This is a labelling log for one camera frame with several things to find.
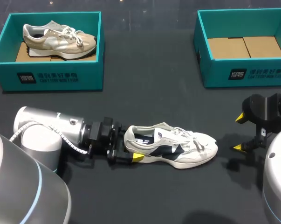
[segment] white sneaker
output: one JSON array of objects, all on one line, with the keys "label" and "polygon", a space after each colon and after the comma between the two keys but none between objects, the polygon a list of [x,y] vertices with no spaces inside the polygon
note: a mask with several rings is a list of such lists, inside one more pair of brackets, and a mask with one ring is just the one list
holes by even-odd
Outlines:
[{"label": "white sneaker", "polygon": [[140,162],[163,161],[178,169],[208,162],[218,150],[212,137],[166,123],[151,127],[130,126],[124,135],[124,143],[128,151],[145,155]]},{"label": "white sneaker", "polygon": [[28,55],[33,57],[78,59],[92,54],[96,48],[94,36],[54,21],[41,27],[25,24],[23,39],[29,48]]}]

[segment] white shoelace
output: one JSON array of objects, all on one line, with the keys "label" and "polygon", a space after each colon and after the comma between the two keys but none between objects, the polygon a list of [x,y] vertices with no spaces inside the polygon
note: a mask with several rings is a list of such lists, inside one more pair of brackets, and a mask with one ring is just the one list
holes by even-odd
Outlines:
[{"label": "white shoelace", "polygon": [[199,139],[197,138],[197,136],[195,136],[195,133],[192,131],[186,131],[183,128],[180,127],[175,127],[176,130],[171,131],[173,134],[175,134],[176,136],[180,136],[183,137],[185,140],[181,140],[178,143],[179,144],[186,144],[186,146],[188,147],[188,151],[185,151],[185,153],[189,153],[190,150],[190,146],[192,143],[194,143],[198,149],[203,150],[204,146],[206,146],[206,143],[202,143],[202,141],[199,141]]},{"label": "white shoelace", "polygon": [[73,38],[76,39],[76,44],[78,47],[82,47],[83,46],[83,40],[81,37],[79,37],[77,34],[78,33],[83,33],[81,30],[75,30],[74,28],[68,27],[66,25],[62,25],[64,27],[64,29],[62,30],[62,33],[59,34],[59,36],[68,36],[71,40]]}]

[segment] open box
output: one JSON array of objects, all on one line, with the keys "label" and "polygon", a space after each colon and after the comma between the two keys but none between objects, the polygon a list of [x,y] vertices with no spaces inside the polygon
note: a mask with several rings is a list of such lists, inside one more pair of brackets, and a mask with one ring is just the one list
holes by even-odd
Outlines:
[{"label": "open box", "polygon": [[281,85],[281,8],[199,10],[193,42],[205,87]]},{"label": "open box", "polygon": [[[39,58],[16,62],[23,46],[23,25],[42,26],[51,20],[95,36],[95,57],[70,61]],[[0,84],[4,91],[101,90],[104,44],[101,12],[10,14],[0,35]]]}]

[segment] teal box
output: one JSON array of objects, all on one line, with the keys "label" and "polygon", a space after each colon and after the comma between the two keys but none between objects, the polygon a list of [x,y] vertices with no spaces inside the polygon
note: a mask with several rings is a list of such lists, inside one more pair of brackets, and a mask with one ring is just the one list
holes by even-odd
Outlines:
[{"label": "teal box", "polygon": [[281,49],[281,8],[199,10],[194,46],[205,87],[281,85],[281,57],[214,59],[208,38],[275,36]]},{"label": "teal box", "polygon": [[[51,20],[97,38],[96,60],[15,62],[24,24],[43,26]],[[104,69],[104,30],[101,12],[10,14],[0,35],[0,84],[4,91],[101,90]],[[21,83],[20,76],[31,82]]]}]

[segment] black table surface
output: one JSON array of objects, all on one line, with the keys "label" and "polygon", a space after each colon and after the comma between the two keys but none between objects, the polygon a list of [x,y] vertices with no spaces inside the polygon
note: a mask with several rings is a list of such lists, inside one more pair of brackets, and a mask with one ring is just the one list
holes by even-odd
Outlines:
[{"label": "black table surface", "polygon": [[218,141],[217,156],[196,168],[168,164],[114,165],[102,157],[69,158],[62,176],[72,195],[71,224],[267,224],[261,200],[266,151],[249,158],[230,149],[254,136],[235,123],[242,101],[281,87],[205,89],[192,43],[193,30],[106,32],[102,92],[3,93],[0,134],[9,138],[22,106],[123,124],[166,122]]}]

